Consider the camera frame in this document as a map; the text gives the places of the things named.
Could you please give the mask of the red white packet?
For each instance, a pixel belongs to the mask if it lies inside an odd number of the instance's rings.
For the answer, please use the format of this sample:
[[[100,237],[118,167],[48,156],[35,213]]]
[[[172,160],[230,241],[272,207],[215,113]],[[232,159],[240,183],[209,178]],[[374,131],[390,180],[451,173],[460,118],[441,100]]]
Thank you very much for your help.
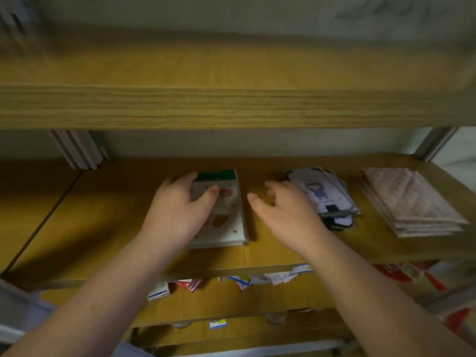
[[[186,289],[187,291],[193,293],[200,286],[201,282],[202,279],[193,278],[176,280],[174,284],[176,284],[179,288]]]

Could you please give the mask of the stack of pink quilted packets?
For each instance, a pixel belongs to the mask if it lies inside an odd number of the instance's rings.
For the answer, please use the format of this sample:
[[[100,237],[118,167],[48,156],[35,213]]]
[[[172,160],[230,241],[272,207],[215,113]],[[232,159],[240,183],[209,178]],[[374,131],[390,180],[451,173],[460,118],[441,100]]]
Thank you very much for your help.
[[[408,168],[363,168],[359,187],[398,238],[450,236],[469,222]]]

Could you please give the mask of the blue yellow packet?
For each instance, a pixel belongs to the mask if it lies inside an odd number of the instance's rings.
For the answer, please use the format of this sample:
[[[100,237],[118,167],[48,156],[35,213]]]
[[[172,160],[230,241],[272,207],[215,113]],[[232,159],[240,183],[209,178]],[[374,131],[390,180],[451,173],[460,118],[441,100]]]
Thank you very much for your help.
[[[227,276],[227,279],[234,281],[241,291],[252,285],[252,281],[248,276]]]

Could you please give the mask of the person's left hand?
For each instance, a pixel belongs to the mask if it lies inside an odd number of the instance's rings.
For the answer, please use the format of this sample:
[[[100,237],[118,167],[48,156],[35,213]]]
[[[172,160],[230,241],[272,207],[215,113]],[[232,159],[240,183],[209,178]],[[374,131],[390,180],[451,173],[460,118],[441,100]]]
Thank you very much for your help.
[[[172,255],[184,249],[203,227],[208,216],[195,216],[191,210],[190,189],[197,175],[193,172],[163,180],[136,237],[144,249]]]

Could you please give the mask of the stack of cartoon phone case packets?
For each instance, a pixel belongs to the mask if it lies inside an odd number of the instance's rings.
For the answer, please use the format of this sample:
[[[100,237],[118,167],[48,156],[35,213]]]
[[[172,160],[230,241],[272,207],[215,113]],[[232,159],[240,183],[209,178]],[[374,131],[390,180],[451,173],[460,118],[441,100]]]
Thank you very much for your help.
[[[284,170],[287,179],[306,195],[327,229],[344,231],[354,228],[354,216],[360,209],[348,193],[346,182],[332,170],[321,167]]]

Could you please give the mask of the person's left forearm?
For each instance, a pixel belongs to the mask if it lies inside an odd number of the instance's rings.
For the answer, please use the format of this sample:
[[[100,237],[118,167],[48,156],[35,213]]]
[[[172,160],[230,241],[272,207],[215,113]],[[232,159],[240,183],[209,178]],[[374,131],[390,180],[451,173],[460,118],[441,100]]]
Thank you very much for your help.
[[[111,357],[153,285],[189,240],[138,235],[3,357]]]

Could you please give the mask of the person's right hand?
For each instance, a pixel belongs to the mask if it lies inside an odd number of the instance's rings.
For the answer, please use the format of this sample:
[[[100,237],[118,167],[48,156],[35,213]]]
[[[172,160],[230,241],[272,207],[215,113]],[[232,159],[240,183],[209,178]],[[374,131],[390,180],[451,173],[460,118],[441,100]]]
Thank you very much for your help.
[[[286,247],[309,259],[330,231],[315,213],[307,197],[290,181],[265,182],[267,194],[277,209],[276,221],[264,223]]]

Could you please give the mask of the wooden shelf board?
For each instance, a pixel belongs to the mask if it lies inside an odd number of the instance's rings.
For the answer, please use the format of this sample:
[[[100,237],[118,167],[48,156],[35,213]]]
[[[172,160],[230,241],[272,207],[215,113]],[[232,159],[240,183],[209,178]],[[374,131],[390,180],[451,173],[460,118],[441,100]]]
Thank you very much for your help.
[[[153,195],[166,176],[235,169],[250,242],[246,246],[187,250],[163,273],[169,279],[259,275],[304,263],[282,246],[252,212],[247,192],[267,200],[264,182],[285,169],[322,167],[348,185],[361,210],[354,228],[336,235],[374,264],[433,259],[476,260],[476,195],[440,167],[409,155],[224,159],[115,159],[84,172],[4,278],[23,289],[78,286],[92,277],[139,232]],[[399,239],[358,186],[363,168],[418,171],[469,223],[447,237]]]
[[[476,126],[476,50],[294,37],[0,33],[0,129]]]
[[[0,275],[79,175],[62,159],[0,160]]]
[[[257,316],[270,312],[312,308],[333,308],[329,294],[318,277],[304,273],[278,285],[252,285],[240,290],[236,282],[217,278],[206,280],[194,292],[170,287],[171,294],[145,302],[129,325],[150,327],[175,322]]]

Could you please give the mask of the red printed packet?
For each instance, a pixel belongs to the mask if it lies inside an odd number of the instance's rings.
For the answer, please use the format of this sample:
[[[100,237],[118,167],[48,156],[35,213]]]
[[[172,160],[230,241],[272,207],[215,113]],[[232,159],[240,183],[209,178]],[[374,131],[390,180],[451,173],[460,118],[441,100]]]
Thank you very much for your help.
[[[440,280],[428,272],[419,262],[373,264],[373,267],[382,275],[397,283],[417,284],[419,282],[429,282],[432,288],[438,292],[448,290]]]

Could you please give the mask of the crumpled white packet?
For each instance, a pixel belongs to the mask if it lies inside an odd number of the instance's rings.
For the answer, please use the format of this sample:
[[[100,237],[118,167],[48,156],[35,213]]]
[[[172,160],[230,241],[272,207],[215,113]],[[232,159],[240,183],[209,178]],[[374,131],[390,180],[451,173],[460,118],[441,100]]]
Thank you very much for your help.
[[[276,286],[281,283],[287,283],[298,275],[310,272],[313,272],[313,269],[309,264],[301,264],[294,267],[291,271],[268,273],[260,276],[250,276],[249,279],[252,285],[272,284]]]

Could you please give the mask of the stack of green white packets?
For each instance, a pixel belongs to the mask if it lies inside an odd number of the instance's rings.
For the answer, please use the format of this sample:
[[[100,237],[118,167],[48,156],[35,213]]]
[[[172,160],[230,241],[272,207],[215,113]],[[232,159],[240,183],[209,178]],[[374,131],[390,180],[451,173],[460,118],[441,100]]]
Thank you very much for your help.
[[[243,246],[248,241],[239,180],[234,169],[198,173],[190,189],[191,200],[199,199],[214,185],[219,186],[217,201],[203,227],[188,243],[188,250]]]

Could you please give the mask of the small white blue box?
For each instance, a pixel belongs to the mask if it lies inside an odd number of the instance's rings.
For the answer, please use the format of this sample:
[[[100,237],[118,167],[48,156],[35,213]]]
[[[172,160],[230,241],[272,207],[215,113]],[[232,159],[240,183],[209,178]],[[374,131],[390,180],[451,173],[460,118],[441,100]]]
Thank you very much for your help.
[[[163,299],[170,296],[169,282],[160,282],[156,284],[147,295],[147,301]]]

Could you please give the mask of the grey metal shelf upright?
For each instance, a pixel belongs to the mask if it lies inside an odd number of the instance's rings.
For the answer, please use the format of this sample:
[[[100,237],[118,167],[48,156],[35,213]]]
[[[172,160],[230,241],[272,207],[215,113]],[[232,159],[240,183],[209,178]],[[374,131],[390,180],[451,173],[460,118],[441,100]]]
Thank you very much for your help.
[[[73,169],[97,170],[110,158],[87,130],[50,129],[48,133]]]
[[[420,161],[431,162],[459,129],[459,127],[433,127],[414,151],[413,157]]]

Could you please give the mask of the person's right forearm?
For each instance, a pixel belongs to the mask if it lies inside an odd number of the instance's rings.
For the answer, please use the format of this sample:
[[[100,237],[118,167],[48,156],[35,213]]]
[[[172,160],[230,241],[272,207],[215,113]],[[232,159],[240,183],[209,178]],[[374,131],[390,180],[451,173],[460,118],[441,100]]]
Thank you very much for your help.
[[[476,350],[327,230],[296,237],[294,249],[324,283],[368,357],[476,357]]]

